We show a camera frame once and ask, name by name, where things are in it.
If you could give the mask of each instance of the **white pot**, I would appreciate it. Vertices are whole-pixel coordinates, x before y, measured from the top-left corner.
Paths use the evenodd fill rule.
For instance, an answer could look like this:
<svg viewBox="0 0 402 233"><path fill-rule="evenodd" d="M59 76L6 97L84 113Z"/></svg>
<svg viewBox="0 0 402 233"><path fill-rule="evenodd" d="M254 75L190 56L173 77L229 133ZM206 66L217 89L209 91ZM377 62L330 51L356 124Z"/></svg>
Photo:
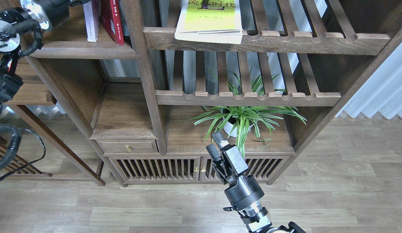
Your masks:
<svg viewBox="0 0 402 233"><path fill-rule="evenodd" d="M233 124L231 124L230 122L227 121L226 124L224 124L224 131L225 131L228 135L230 135L230 136L236 138L236 137L237 137L237 127L235 127L234 130L232 131L232 133L230 134L232 127L233 127Z"/></svg>

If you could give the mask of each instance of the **cabinet door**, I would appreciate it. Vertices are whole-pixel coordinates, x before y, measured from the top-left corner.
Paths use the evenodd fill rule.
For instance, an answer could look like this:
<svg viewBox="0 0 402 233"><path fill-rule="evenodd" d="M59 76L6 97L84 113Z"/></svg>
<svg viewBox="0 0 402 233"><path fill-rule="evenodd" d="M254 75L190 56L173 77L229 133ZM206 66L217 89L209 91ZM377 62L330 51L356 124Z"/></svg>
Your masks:
<svg viewBox="0 0 402 233"><path fill-rule="evenodd" d="M186 183L199 180L201 158L109 158L125 184Z"/></svg>
<svg viewBox="0 0 402 233"><path fill-rule="evenodd" d="M245 161L249 167L245 175L253 175L257 181L267 182L287 162L290 156L259 156L246 157ZM216 172L213 169L213 164L210 157L201 158L200 181L220 183Z"/></svg>

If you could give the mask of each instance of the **book cover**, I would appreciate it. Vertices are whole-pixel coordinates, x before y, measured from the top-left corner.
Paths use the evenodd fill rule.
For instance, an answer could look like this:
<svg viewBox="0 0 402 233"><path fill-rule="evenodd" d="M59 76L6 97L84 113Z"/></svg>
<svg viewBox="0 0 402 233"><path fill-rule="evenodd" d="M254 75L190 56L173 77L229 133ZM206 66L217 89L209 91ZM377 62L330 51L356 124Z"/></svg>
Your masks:
<svg viewBox="0 0 402 233"><path fill-rule="evenodd" d="M87 41L96 42L99 34L100 0L92 0L83 4L83 11L86 22Z"/></svg>
<svg viewBox="0 0 402 233"><path fill-rule="evenodd" d="M241 44L238 0L182 0L174 37L178 40Z"/></svg>
<svg viewBox="0 0 402 233"><path fill-rule="evenodd" d="M124 45L118 0L101 0L100 7L100 21L103 27L117 45Z"/></svg>

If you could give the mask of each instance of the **brass knob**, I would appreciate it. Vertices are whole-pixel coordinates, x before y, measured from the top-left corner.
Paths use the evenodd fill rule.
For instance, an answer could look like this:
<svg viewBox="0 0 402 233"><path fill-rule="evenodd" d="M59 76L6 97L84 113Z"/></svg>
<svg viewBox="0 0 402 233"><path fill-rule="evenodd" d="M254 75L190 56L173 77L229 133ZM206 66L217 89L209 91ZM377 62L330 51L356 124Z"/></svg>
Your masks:
<svg viewBox="0 0 402 233"><path fill-rule="evenodd" d="M127 152L132 152L132 148L130 147L130 145L125 145L125 147Z"/></svg>

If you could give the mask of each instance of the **wooden shelf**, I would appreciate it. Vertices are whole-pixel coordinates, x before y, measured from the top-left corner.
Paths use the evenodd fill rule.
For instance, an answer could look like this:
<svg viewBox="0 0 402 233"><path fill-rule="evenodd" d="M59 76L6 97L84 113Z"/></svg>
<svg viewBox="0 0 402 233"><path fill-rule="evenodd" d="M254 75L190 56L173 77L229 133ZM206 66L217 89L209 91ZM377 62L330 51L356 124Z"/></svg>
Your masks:
<svg viewBox="0 0 402 233"><path fill-rule="evenodd" d="M211 144L211 139L204 141L211 121L203 122L194 126L195 120L189 120L201 113L200 106L171 106L170 122L168 133L168 155L208 155L206 146ZM284 121L278 121L280 127L273 131L273 139L269 146L268 142L260 142L254 136L254 129L247 136L245 143L246 156L268 156L268 155L294 155L294 149L290 142L289 133ZM259 126L262 139L270 138L269 130L264 125ZM230 137L228 141L235 144L235 138Z"/></svg>
<svg viewBox="0 0 402 233"><path fill-rule="evenodd" d="M266 53L257 53L264 84L264 95L251 91L247 54L238 52L242 94L233 95L228 90L226 53L217 52L219 93L209 94L206 91L204 52L196 52L196 88L194 93L183 91L183 52L176 51L174 58L173 90L157 90L159 105L209 105L209 106L334 106L341 98L340 93L321 93L316 84L309 58L306 54L298 54L306 80L293 79L286 53L278 53L287 93L275 92L272 74ZM306 85L303 92L296 89L296 83Z"/></svg>
<svg viewBox="0 0 402 233"><path fill-rule="evenodd" d="M13 100L6 102L6 105L56 104L56 99L26 59L19 59L16 74L22 78L24 84L15 94Z"/></svg>
<svg viewBox="0 0 402 233"><path fill-rule="evenodd" d="M312 32L299 31L288 0L277 0L284 31L270 31L262 0L252 0L251 5L256 32L243 31L240 45L214 44L174 39L180 13L180 0L171 0L168 28L145 27L148 49L245 51L278 53L329 53L352 55L377 55L389 42L386 34L355 33L339 0L326 0L343 31L328 32L313 0L302 0Z"/></svg>
<svg viewBox="0 0 402 233"><path fill-rule="evenodd" d="M139 55L125 44L117 46L102 25L97 42L88 42L82 6L70 7L70 19L53 31L46 31L43 48L31 56L51 59L130 59Z"/></svg>
<svg viewBox="0 0 402 233"><path fill-rule="evenodd" d="M94 140L156 140L140 83L109 83L92 137Z"/></svg>

